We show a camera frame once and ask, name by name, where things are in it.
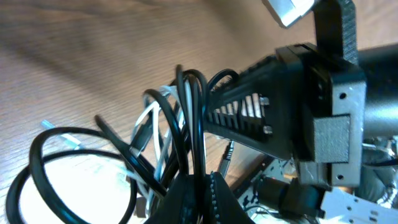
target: coiled cable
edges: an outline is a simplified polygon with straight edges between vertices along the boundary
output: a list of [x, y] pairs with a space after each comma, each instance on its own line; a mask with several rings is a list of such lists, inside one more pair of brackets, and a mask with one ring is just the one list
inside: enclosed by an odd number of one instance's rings
[[[131, 197], [127, 210], [120, 221], [120, 223], [127, 223], [136, 205], [137, 187], [139, 187], [141, 191], [149, 189], [150, 194], [152, 191], [155, 193], [155, 200], [151, 200], [149, 203], [149, 205], [151, 205], [150, 209], [152, 211], [155, 210], [157, 202], [165, 197], [167, 189], [177, 171], [181, 174], [188, 174], [187, 154], [192, 150], [195, 194], [197, 196], [197, 202], [200, 203], [203, 200], [205, 190], [203, 184], [206, 175], [206, 152], [203, 134], [203, 120], [207, 114], [207, 107], [209, 104], [209, 90], [213, 88], [213, 82], [217, 83], [224, 76], [230, 75], [232, 78], [235, 78], [235, 76], [232, 70], [223, 70], [213, 77], [211, 82], [207, 83], [206, 78], [198, 70], [183, 71], [182, 66], [177, 65], [175, 73], [176, 79], [171, 83], [171, 85], [175, 85], [175, 87], [162, 86], [160, 88], [160, 92], [156, 90], [146, 90], [144, 92], [143, 99], [144, 106], [146, 108], [135, 124], [132, 132], [131, 144], [127, 144], [122, 141], [100, 116], [95, 116], [95, 121], [101, 131], [85, 128], [54, 128], [39, 134], [34, 139], [30, 147], [29, 165], [14, 179], [7, 195], [6, 212], [10, 223], [23, 223], [19, 212], [19, 199], [22, 188], [29, 175], [32, 175], [34, 184], [36, 185], [40, 196], [43, 198], [47, 206], [49, 206], [51, 211], [59, 217], [59, 219], [65, 223], [86, 223], [86, 221], [73, 213], [62, 202], [50, 185], [44, 170], [44, 164], [46, 162], [71, 155], [93, 154], [119, 159], [124, 161], [127, 171], [131, 171], [139, 175], [139, 183], [137, 183], [134, 178], [130, 178]], [[167, 101], [167, 97], [170, 95], [177, 100], [174, 110]], [[159, 146], [159, 148], [162, 148], [160, 153], [159, 150], [157, 151], [158, 165], [155, 169], [145, 159], [145, 157], [140, 154], [142, 149], [137, 150], [133, 143], [137, 142], [140, 137], [137, 134], [139, 124], [146, 116], [149, 117], [152, 123], [159, 122], [159, 114], [157, 114], [158, 116], [155, 118], [153, 117], [154, 113], [159, 113], [159, 111], [163, 111], [169, 125], [169, 131], [166, 132], [164, 140], [162, 139], [160, 132], [157, 132], [157, 130], [153, 130], [153, 132], [150, 133], [154, 139], [157, 139], [155, 141], [156, 145]], [[151, 127], [150, 122], [147, 122], [146, 125], [146, 128]], [[157, 124], [152, 126], [152, 128], [157, 129]], [[120, 152], [120, 155], [94, 149], [80, 149], [77, 151], [58, 152], [43, 157], [42, 147], [44, 142], [51, 136], [65, 133], [88, 134], [107, 139]], [[169, 148], [170, 141], [172, 142], [172, 152], [169, 156], [169, 160], [166, 161], [164, 158], [168, 156], [167, 149]], [[165, 162], [166, 165], [164, 170], [161, 170], [161, 164], [163, 162]]]

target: black cylinder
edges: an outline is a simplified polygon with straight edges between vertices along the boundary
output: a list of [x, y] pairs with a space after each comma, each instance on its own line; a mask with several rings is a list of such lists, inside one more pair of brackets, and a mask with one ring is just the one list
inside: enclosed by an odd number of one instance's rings
[[368, 79], [364, 138], [398, 135], [398, 44], [359, 52]]

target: vent slot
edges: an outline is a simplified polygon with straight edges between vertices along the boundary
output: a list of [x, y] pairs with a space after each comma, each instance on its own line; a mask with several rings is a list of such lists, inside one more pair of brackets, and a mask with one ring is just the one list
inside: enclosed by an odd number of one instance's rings
[[253, 93], [209, 111], [208, 122], [245, 133], [262, 133], [266, 126], [265, 110], [268, 106], [268, 98]]

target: wood grain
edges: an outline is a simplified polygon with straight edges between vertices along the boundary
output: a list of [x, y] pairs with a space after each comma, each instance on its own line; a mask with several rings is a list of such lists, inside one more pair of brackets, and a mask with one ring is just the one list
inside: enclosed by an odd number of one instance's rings
[[[355, 1], [359, 48], [398, 42], [397, 2]], [[57, 126], [95, 128], [101, 114], [126, 141], [145, 89], [168, 84], [175, 65], [237, 71], [279, 46], [314, 42], [312, 16], [289, 30], [261, 1], [28, 1], [0, 3], [0, 223], [13, 178], [47, 119]], [[107, 142], [79, 136], [89, 146]], [[225, 141], [206, 135], [207, 172], [217, 169]], [[51, 140], [45, 153], [64, 149]], [[144, 152], [152, 162], [152, 149]], [[237, 149], [227, 176], [238, 180], [259, 154]], [[84, 162], [74, 161], [75, 165]]]

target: screw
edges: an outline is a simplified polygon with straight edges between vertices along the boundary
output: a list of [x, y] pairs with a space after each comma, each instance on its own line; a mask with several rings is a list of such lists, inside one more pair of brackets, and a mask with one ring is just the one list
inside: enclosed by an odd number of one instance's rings
[[267, 97], [260, 97], [260, 105], [261, 106], [269, 105], [269, 99]]
[[264, 133], [272, 134], [272, 127], [271, 126], [264, 126], [263, 127]]

